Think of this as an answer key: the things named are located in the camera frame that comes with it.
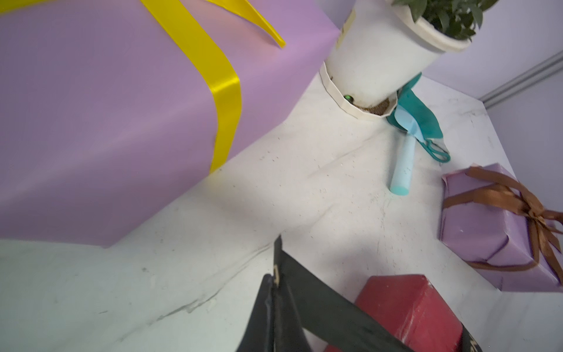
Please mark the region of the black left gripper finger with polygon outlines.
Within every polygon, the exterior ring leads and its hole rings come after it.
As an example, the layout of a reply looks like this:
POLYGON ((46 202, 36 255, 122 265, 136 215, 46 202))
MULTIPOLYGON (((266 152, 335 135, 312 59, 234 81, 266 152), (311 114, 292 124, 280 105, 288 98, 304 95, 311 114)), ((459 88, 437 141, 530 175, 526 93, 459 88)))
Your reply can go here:
POLYGON ((237 352, 310 352, 290 287, 262 278, 237 352))

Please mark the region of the teal cloth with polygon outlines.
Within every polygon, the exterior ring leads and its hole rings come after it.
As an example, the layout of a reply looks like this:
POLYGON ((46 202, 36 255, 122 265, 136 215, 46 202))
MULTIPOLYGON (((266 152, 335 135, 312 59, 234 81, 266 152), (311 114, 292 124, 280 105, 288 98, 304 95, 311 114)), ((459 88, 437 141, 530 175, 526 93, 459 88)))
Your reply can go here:
POLYGON ((397 107, 386 119, 392 126, 406 132, 406 129, 401 127, 395 118, 398 108, 404 108, 419 125, 422 133, 419 144, 434 160, 445 164, 451 161, 451 156, 444 143, 444 135, 439 122, 435 114, 412 92, 421 77, 422 74, 419 73, 397 91, 397 107))

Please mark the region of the large purple gift box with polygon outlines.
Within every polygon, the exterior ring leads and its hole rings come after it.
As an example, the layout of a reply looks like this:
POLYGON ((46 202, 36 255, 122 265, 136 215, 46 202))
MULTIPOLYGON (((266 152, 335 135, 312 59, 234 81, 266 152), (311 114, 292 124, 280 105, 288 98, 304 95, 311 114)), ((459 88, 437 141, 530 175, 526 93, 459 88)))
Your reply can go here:
MULTIPOLYGON (((181 1, 240 78, 228 160, 285 120, 339 35, 313 1, 249 2, 284 48, 181 1)), ((210 174, 217 125, 204 79, 140 1, 1 15, 1 237, 113 245, 210 174)))

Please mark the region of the black lettered ribbon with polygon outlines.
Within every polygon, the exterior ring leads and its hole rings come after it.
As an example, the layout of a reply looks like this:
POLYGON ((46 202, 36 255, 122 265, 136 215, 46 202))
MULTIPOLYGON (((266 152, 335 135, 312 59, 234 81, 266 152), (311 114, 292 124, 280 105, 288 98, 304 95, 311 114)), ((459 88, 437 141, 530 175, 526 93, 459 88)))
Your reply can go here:
MULTIPOLYGON (((277 284, 290 287, 302 327, 329 351, 414 351, 287 254, 281 238, 274 242, 274 273, 277 284)), ((480 350, 463 325, 461 351, 480 350)))

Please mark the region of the yellow satin ribbon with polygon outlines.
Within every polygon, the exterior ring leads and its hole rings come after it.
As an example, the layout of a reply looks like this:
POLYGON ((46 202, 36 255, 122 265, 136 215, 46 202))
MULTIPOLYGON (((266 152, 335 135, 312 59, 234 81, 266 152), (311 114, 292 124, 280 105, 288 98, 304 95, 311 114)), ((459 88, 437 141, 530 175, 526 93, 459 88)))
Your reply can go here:
MULTIPOLYGON (((1 1, 1 15, 47 1, 1 1)), ((217 132, 210 174, 228 160, 242 114, 240 78, 226 54, 181 1, 140 1, 193 64, 213 96, 217 132)), ((274 26, 249 1, 207 1, 262 29, 280 48, 286 46, 274 26)))

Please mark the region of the white plant pot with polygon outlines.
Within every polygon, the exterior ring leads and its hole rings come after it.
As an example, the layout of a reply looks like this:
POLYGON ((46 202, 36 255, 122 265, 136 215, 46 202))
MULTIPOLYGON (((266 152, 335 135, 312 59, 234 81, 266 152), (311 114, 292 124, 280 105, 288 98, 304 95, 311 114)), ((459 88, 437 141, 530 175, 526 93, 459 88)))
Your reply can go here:
POLYGON ((357 1, 320 69, 328 94, 347 114, 376 121, 390 116, 397 92, 445 53, 470 45, 439 32, 409 7, 357 1))

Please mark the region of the red gift box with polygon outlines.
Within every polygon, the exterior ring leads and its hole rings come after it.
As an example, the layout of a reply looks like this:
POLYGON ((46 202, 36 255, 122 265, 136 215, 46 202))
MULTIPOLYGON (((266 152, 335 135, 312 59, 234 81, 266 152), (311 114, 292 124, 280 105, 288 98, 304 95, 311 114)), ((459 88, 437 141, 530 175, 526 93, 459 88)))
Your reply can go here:
POLYGON ((414 351, 461 351, 463 324, 421 274, 372 276, 355 305, 414 351))

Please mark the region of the green potted plant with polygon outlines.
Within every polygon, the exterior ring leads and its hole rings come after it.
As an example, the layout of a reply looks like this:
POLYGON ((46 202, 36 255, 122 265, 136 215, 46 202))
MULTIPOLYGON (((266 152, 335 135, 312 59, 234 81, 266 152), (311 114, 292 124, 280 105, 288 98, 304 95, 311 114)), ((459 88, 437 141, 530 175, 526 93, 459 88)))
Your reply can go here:
POLYGON ((434 29, 455 40, 470 40, 482 27, 484 12, 498 0, 394 0, 395 7, 408 7, 414 23, 426 20, 434 29))

